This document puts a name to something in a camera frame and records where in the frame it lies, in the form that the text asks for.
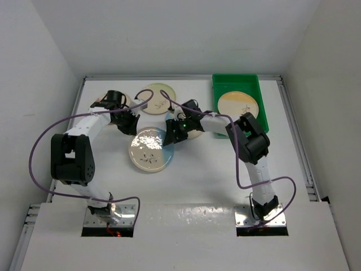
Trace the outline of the pink cream plate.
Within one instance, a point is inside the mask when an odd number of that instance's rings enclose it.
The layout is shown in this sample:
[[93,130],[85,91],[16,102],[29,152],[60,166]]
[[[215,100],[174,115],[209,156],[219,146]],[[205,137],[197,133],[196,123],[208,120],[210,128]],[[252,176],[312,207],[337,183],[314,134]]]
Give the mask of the pink cream plate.
[[91,108],[100,108],[110,113],[121,113],[129,110],[131,99],[124,93],[119,91],[108,91],[104,97],[96,100]]

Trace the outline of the yellow cream plate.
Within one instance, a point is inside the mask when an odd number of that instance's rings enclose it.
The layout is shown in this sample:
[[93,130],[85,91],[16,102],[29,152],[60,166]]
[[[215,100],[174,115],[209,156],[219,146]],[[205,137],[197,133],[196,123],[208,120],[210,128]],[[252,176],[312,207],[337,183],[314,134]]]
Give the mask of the yellow cream plate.
[[254,98],[240,91],[231,91],[223,94],[217,102],[218,112],[229,115],[233,119],[245,113],[251,113],[255,118],[259,114],[259,106]]

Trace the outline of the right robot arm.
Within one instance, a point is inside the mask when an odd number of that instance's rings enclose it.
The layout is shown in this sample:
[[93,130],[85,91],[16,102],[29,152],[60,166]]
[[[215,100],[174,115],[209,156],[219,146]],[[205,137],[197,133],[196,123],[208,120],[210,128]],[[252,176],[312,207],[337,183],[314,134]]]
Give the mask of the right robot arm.
[[248,171],[253,192],[253,213],[261,221],[278,204],[267,169],[267,155],[270,140],[251,113],[245,113],[233,120],[228,115],[204,111],[191,99],[178,106],[170,106],[173,116],[166,120],[163,145],[176,144],[188,139],[191,131],[213,132],[228,136],[234,148],[236,162],[242,161]]

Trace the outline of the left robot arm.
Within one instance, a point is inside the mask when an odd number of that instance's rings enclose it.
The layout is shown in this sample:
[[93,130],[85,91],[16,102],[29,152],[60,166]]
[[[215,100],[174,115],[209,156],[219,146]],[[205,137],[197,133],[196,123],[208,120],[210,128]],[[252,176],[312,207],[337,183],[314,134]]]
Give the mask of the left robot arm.
[[108,225],[116,225],[122,218],[121,208],[100,183],[94,181],[95,161],[92,141],[108,124],[115,125],[126,135],[136,135],[139,112],[147,108],[141,99],[128,99],[115,90],[95,101],[74,127],[51,139],[51,176],[86,197],[90,213]]

